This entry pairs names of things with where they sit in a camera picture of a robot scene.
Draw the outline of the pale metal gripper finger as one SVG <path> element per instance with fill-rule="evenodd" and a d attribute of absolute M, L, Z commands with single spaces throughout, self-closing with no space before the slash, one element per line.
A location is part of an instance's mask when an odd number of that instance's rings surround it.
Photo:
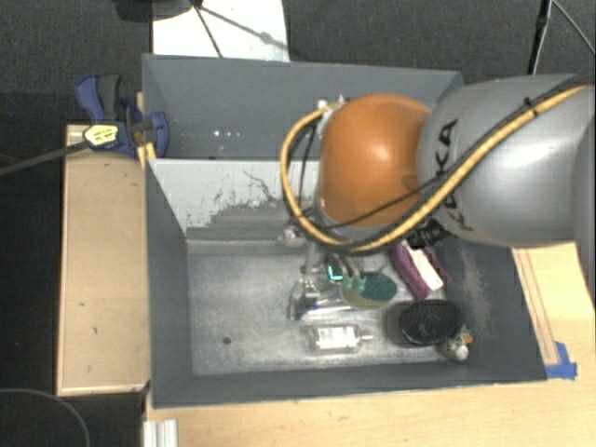
<path fill-rule="evenodd" d="M 318 298 L 306 306 L 303 318 L 329 318 L 339 313 L 352 312 L 356 308 L 343 298 L 324 297 Z"/>
<path fill-rule="evenodd" d="M 313 279 L 301 278 L 291 289 L 288 318 L 299 320 L 318 303 L 318 286 Z"/>

